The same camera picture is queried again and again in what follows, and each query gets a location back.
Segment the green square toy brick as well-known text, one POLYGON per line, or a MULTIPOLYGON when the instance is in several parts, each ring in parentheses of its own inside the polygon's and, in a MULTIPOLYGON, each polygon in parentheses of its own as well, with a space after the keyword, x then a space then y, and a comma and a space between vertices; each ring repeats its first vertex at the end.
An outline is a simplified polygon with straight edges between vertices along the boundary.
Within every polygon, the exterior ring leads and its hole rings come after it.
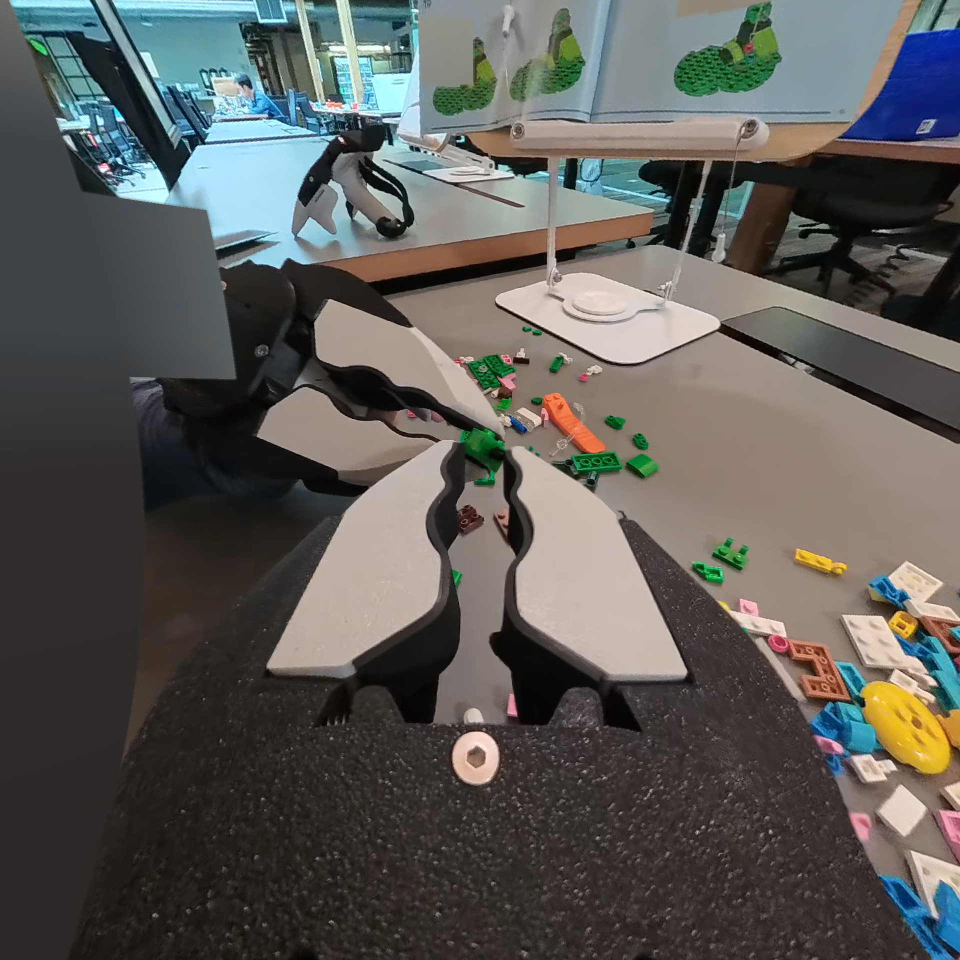
POLYGON ((483 475, 474 481, 477 486, 493 486, 506 457, 504 441, 491 430, 474 428, 462 430, 460 443, 465 458, 479 466, 483 475))

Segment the white acrylic stand base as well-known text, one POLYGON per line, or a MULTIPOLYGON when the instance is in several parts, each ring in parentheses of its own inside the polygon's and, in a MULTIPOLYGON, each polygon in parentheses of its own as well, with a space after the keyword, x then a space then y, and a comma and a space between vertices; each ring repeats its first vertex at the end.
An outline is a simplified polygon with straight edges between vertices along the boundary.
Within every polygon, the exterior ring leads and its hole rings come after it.
MULTIPOLYGON (((689 153, 703 160, 698 207, 713 161, 710 154, 765 146, 769 126, 755 116, 695 117, 670 122, 578 123, 560 119, 515 122, 510 140, 549 155, 562 148, 598 146, 608 151, 689 153)), ((600 361, 636 366, 668 354, 719 329, 719 320, 675 300, 699 218, 689 215, 671 278, 654 293, 589 271, 561 274, 556 259, 558 168, 548 166, 546 279, 499 294, 496 304, 534 327, 544 329, 600 361)))

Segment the black office chair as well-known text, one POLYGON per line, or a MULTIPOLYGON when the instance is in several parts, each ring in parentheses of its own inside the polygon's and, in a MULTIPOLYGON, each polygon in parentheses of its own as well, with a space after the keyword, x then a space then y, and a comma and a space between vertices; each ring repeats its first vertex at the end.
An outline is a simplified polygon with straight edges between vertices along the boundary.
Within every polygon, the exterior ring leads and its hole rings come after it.
POLYGON ((655 192, 667 198, 667 220, 652 227, 650 245, 678 248, 686 234, 693 206, 698 204, 687 252, 702 258, 714 246, 714 233, 722 207, 736 197, 746 179, 740 168, 734 170, 732 163, 715 162, 706 178, 702 197, 696 200, 702 170, 701 162, 678 160, 651 160, 639 168, 642 181, 654 186, 655 192))
POLYGON ((939 217, 954 207, 958 189, 956 164, 829 155, 800 171, 791 211, 802 219, 799 239, 822 234, 832 245, 819 252, 781 258, 763 276, 780 279, 816 269, 819 295, 830 293, 834 275, 850 281, 847 306, 860 306, 870 289, 884 294, 887 305, 897 294, 891 283, 906 260, 908 241, 926 240, 940 231, 939 217), (853 257, 866 241, 894 241, 882 266, 870 269, 853 257))

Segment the spare hand-held gripper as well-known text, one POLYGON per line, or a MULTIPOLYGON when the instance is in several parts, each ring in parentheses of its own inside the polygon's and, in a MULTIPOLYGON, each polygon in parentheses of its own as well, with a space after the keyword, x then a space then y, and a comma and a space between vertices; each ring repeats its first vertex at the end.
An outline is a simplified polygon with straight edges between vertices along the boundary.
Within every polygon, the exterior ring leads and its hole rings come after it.
POLYGON ((333 213, 339 198, 350 218, 360 213, 376 232, 398 239, 415 222, 404 184, 377 162, 375 153, 387 139, 388 127, 374 123, 337 133, 305 174, 296 193, 291 234, 298 237, 308 222, 337 233, 333 213))

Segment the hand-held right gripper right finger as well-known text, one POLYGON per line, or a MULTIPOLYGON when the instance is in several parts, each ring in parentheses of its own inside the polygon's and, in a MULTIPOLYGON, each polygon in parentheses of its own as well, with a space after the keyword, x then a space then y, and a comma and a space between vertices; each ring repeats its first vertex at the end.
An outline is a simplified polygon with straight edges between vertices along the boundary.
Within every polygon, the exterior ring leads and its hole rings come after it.
POLYGON ((533 451, 504 465, 513 559, 490 647, 510 673, 518 722, 546 725, 570 690, 618 716, 622 690, 677 686, 690 668, 625 521, 533 451))

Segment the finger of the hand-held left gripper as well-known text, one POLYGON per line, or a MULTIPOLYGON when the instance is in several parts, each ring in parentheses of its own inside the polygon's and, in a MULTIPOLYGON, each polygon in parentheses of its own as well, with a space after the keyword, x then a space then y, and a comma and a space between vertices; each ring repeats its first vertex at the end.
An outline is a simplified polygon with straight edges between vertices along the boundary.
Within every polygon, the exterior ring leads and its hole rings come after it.
POLYGON ((331 299, 314 320, 313 340, 319 366, 352 402, 383 412, 437 414, 450 426, 505 433, 483 390, 413 325, 331 299))
POLYGON ((424 456, 446 466, 461 488, 470 479, 462 448, 422 429, 400 430, 387 414, 356 415, 329 393, 300 387, 263 414, 255 431, 255 463, 270 476, 309 488, 370 488, 424 456))

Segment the grey wooden-edged table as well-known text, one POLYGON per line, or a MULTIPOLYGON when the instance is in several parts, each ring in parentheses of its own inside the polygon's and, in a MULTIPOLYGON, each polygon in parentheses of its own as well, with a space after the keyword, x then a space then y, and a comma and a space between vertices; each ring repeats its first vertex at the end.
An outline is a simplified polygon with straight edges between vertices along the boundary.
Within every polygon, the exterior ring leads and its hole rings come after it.
POLYGON ((297 191, 322 153, 320 138, 214 145, 198 148, 166 202, 205 210, 211 234, 267 234, 249 252, 228 256, 270 267, 290 260, 322 263, 365 282, 392 282, 458 270, 511 270, 531 259, 543 267, 547 249, 548 188, 539 181, 507 178, 467 186, 448 184, 402 167, 404 151, 385 147, 378 164, 405 186, 414 224, 398 239, 380 236, 362 216, 351 219, 339 199, 336 232, 308 222, 291 231, 297 191))

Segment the scatter of green toy bricks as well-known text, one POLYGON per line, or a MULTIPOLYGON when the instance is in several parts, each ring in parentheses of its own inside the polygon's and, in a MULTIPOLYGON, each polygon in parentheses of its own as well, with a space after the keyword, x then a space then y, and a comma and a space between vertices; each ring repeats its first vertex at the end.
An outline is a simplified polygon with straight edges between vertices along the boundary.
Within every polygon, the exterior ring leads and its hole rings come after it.
MULTIPOLYGON (((487 354, 474 358, 473 356, 459 356, 455 363, 468 376, 476 381, 482 393, 490 398, 493 414, 498 418, 501 426, 505 430, 513 430, 518 435, 526 436, 537 431, 555 429, 558 431, 555 448, 550 453, 558 466, 565 474, 574 479, 582 480, 590 491, 595 491, 598 483, 598 477, 605 474, 618 474, 624 470, 628 474, 637 478, 649 478, 655 475, 659 469, 659 464, 649 456, 649 441, 642 433, 635 433, 630 438, 630 443, 635 449, 632 456, 621 457, 618 450, 609 447, 602 437, 598 437, 594 430, 585 422, 586 414, 582 404, 576 402, 570 403, 564 395, 558 390, 546 392, 547 394, 559 393, 573 408, 574 412, 580 417, 585 426, 606 445, 606 451, 600 454, 584 454, 577 450, 564 434, 549 421, 548 414, 543 411, 542 403, 544 396, 529 397, 530 406, 523 406, 524 384, 518 387, 517 376, 522 378, 529 376, 531 358, 527 355, 525 347, 515 351, 513 354, 487 354)), ((711 552, 711 558, 726 565, 732 570, 742 571, 746 568, 749 558, 749 547, 742 544, 735 548, 735 542, 731 537, 717 545, 711 552)), ((708 583, 723 584, 725 574, 721 572, 721 567, 715 563, 703 561, 694 561, 691 569, 704 581, 708 583)))

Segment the pile of colourful toy bricks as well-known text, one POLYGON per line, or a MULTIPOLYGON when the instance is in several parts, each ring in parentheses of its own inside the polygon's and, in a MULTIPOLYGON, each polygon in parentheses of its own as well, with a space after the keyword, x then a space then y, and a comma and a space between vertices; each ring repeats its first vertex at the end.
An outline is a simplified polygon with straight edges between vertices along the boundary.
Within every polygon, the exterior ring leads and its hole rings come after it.
POLYGON ((754 601, 720 605, 801 708, 854 833, 928 958, 958 958, 958 611, 905 560, 839 617, 854 660, 792 637, 754 601))

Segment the instruction booklet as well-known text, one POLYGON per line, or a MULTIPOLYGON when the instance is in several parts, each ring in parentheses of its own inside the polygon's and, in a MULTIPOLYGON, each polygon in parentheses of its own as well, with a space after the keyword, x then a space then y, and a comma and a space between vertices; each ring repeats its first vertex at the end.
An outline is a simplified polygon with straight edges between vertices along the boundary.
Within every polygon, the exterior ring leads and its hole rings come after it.
POLYGON ((851 123, 897 1, 435 1, 417 21, 424 133, 744 115, 851 123))

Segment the orange brick separator tool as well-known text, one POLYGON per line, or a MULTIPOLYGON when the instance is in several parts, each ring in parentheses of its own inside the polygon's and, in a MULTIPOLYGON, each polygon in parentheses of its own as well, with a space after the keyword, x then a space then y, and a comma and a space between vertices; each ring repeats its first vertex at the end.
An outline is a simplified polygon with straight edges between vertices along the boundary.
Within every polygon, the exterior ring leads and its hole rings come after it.
POLYGON ((576 450, 583 454, 600 454, 607 450, 606 444, 583 423, 570 403, 558 392, 543 396, 541 409, 548 415, 549 422, 556 426, 576 450))

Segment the wooden support post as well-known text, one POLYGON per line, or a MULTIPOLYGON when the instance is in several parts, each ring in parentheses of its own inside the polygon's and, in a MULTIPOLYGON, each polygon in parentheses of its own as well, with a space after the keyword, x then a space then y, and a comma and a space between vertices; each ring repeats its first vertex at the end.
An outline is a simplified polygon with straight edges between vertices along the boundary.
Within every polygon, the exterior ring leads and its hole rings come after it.
POLYGON ((759 276, 784 238, 797 188, 755 183, 726 252, 725 265, 759 276))

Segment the wooden book stand board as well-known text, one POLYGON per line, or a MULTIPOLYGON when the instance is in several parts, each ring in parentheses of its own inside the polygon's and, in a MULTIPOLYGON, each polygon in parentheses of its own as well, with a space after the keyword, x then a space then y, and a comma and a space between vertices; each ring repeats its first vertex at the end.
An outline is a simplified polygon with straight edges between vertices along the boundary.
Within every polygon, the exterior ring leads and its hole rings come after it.
POLYGON ((572 121, 544 122, 544 133, 524 130, 528 122, 469 133, 486 153, 506 159, 616 159, 671 161, 788 162, 830 146, 880 95, 901 52, 920 1, 901 2, 889 36, 879 53, 861 102, 850 119, 839 123, 763 122, 747 135, 746 116, 697 116, 677 122, 603 125, 572 121))

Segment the long wooden-edged table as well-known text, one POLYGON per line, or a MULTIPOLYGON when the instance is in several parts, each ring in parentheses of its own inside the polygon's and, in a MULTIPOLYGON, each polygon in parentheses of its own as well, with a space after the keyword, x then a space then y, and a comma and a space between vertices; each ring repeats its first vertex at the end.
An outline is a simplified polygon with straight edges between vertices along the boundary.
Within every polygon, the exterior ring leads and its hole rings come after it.
POLYGON ((817 150, 817 155, 958 166, 959 137, 912 141, 838 138, 817 150))

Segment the large screen on stand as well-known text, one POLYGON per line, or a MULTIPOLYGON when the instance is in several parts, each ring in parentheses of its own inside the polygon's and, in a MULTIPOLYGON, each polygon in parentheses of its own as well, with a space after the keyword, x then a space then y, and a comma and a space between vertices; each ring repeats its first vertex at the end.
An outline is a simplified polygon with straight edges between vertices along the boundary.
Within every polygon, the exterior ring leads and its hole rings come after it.
POLYGON ((111 1, 91 1, 97 25, 67 31, 93 81, 121 114, 165 186, 178 182, 190 156, 183 132, 111 1))

